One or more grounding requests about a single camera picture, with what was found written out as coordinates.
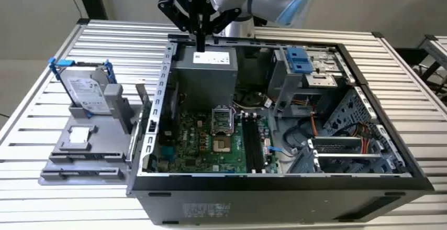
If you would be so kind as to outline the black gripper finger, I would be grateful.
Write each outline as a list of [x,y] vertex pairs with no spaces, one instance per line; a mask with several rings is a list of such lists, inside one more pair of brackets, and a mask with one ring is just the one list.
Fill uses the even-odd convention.
[[187,16],[175,5],[175,0],[159,0],[158,8],[180,31],[195,35],[196,52],[203,52],[203,33],[199,25],[199,15],[195,10],[191,10]]
[[206,7],[203,10],[202,18],[202,52],[204,52],[206,47],[206,36],[211,34],[218,34],[228,26],[228,24],[236,20],[242,13],[240,8],[234,8],[224,10],[218,17],[211,19],[211,15],[215,12],[211,7]]

